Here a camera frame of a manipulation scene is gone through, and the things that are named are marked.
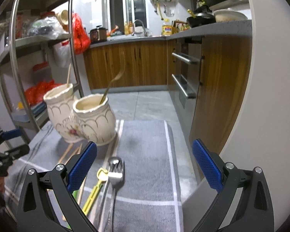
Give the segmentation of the person's left hand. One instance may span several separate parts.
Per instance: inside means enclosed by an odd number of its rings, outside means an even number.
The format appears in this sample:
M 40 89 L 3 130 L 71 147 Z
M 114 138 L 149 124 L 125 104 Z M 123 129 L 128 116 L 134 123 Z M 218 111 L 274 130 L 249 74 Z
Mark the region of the person's left hand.
M 6 176 L 0 176 L 0 194 L 4 195 L 5 192 L 5 179 Z

